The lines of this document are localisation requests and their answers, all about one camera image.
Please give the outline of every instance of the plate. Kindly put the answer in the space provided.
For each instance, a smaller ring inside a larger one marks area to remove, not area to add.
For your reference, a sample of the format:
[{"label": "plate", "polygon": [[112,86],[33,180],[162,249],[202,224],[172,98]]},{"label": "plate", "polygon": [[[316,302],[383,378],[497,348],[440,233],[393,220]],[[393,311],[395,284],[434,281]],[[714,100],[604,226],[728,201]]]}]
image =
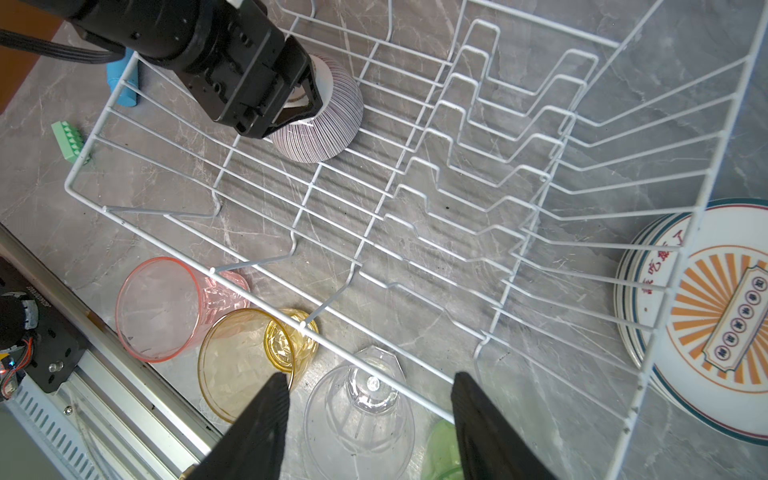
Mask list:
[{"label": "plate", "polygon": [[[682,244],[689,214],[669,219],[647,239]],[[736,439],[768,445],[768,202],[710,202],[694,253],[659,340],[654,376],[689,413]],[[665,285],[677,253],[644,251],[631,280]],[[628,288],[628,319],[653,325],[663,292]],[[635,330],[639,357],[650,334]]]},{"label": "plate", "polygon": [[[672,215],[663,217],[662,219],[660,219],[658,223],[653,225],[653,227],[647,231],[647,234],[642,239],[643,244],[648,245],[656,237],[656,235],[658,235],[660,232],[665,231],[668,223],[670,222],[670,219],[672,218],[673,218]],[[625,280],[634,281],[634,278],[636,278],[637,276],[637,269],[640,268],[641,259],[649,254],[657,255],[658,250],[635,250],[633,254],[630,255],[627,261],[623,278]],[[620,288],[620,299],[619,299],[621,304],[621,311],[620,311],[621,318],[629,320],[631,322],[635,321],[635,319],[632,316],[631,308],[629,307],[627,298],[629,298],[633,290],[635,290],[634,287],[622,285]],[[638,349],[637,345],[632,342],[633,338],[636,336],[637,330],[630,328],[628,326],[624,326],[623,330],[627,335],[628,341],[631,342],[631,345],[633,346],[634,350],[638,353],[639,359],[642,361],[642,358],[643,358],[642,350]]]},{"label": "plate", "polygon": [[[655,233],[662,231],[666,227],[666,221],[668,221],[672,217],[673,215],[671,214],[665,215],[649,223],[634,238],[632,243],[646,244],[647,240],[653,238]],[[626,250],[624,252],[624,255],[622,256],[621,262],[619,263],[617,278],[626,280],[627,278],[634,277],[634,272],[637,269],[637,266],[639,264],[639,259],[641,255],[646,251],[652,251],[652,250]],[[616,285],[614,288],[614,309],[616,311],[616,316],[618,318],[621,318],[621,319],[631,318],[631,315],[627,313],[626,303],[624,302],[624,299],[629,290],[632,290],[632,287],[625,286],[625,285]],[[624,348],[627,349],[627,352],[630,354],[630,357],[632,358],[632,361],[634,362],[635,366],[637,368],[640,368],[641,363],[643,361],[644,353],[640,351],[637,348],[637,346],[634,345],[634,343],[631,341],[631,339],[634,338],[633,334],[636,333],[637,330],[630,328],[628,326],[623,326],[623,325],[619,325],[618,330],[619,330],[619,336],[624,342]],[[667,393],[667,390],[663,386],[661,386],[661,384],[656,380],[654,376],[651,376],[650,384],[659,395],[661,395],[668,401],[672,402],[674,405],[678,406],[680,409],[687,412],[687,410],[685,410],[685,408],[677,400],[675,400],[674,397],[672,397],[671,395],[669,395],[669,393]]]}]

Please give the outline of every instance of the clear plastic cup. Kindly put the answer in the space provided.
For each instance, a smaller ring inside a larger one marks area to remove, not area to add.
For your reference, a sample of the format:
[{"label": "clear plastic cup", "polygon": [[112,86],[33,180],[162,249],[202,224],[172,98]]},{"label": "clear plastic cup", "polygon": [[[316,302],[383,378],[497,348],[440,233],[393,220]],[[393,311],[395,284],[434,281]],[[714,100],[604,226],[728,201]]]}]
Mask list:
[{"label": "clear plastic cup", "polygon": [[[393,353],[370,346],[356,356],[405,383]],[[408,467],[415,424],[407,397],[344,363],[321,378],[310,394],[304,437],[310,478],[392,480]]]},{"label": "clear plastic cup", "polygon": [[[249,290],[237,273],[220,275]],[[219,318],[249,305],[187,264],[157,257],[137,266],[125,280],[114,319],[125,349],[139,360],[158,363],[199,345]]]}]

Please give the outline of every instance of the black cable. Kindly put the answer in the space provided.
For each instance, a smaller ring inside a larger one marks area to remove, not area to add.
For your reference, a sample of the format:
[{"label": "black cable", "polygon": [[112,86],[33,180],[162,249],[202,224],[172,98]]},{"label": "black cable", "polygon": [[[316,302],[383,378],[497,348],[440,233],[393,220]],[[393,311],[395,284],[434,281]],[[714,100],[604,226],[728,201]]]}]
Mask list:
[{"label": "black cable", "polygon": [[13,48],[15,50],[28,51],[45,57],[57,58],[58,60],[76,61],[77,63],[101,64],[111,61],[122,60],[125,56],[125,50],[122,52],[114,51],[95,51],[86,48],[70,47],[61,45],[40,38],[28,37],[14,31],[0,29],[0,45]]}]

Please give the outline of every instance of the green cup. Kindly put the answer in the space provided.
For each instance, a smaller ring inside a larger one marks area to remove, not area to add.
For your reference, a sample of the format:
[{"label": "green cup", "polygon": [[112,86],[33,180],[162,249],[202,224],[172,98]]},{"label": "green cup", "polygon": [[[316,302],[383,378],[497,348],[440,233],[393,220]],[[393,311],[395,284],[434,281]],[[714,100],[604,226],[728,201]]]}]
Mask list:
[{"label": "green cup", "polygon": [[456,428],[451,422],[440,420],[429,434],[422,463],[422,480],[464,480]]}]

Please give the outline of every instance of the blue object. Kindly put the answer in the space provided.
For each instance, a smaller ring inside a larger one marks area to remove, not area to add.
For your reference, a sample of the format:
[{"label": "blue object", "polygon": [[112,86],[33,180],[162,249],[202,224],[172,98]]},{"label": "blue object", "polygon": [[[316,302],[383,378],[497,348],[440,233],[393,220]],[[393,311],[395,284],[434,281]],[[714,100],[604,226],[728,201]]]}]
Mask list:
[{"label": "blue object", "polygon": [[[122,76],[125,68],[128,66],[128,61],[131,60],[131,55],[133,54],[133,50],[126,48],[125,58],[107,64],[107,83],[109,84],[110,91],[114,91],[114,88],[118,86],[120,76]],[[134,70],[125,80],[134,87],[139,88],[138,65],[136,65],[136,68],[134,68]],[[131,90],[130,88],[123,88],[123,91],[120,92],[120,96],[118,97],[118,105],[122,105],[124,107],[135,107],[136,100],[137,95],[135,91]]]}]

